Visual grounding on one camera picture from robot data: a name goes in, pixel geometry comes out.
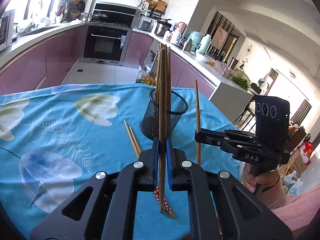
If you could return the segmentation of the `pink sleeve forearm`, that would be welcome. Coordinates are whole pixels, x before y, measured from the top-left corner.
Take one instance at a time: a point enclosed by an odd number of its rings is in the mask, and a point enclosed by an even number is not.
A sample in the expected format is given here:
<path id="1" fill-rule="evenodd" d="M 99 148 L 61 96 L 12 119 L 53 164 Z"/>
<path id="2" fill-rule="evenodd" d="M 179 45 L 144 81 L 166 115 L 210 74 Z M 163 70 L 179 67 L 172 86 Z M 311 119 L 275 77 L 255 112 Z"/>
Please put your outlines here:
<path id="1" fill-rule="evenodd" d="M 292 231 L 309 225 L 319 211 L 318 185 L 298 196 L 287 196 L 279 178 L 274 186 L 263 189 L 258 198 Z"/>

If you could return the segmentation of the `right hand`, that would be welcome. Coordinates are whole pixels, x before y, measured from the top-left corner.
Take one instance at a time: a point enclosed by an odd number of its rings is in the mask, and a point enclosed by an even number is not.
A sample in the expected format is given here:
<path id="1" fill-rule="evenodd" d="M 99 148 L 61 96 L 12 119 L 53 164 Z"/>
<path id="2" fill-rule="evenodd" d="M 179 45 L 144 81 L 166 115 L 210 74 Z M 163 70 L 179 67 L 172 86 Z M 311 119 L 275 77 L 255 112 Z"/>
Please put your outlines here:
<path id="1" fill-rule="evenodd" d="M 255 192 L 257 187 L 268 188 L 274 186 L 279 179 L 279 172 L 277 170 L 268 171 L 260 175 L 253 174 L 253 165 L 245 163 L 242 171 L 242 184 L 251 192 Z"/>

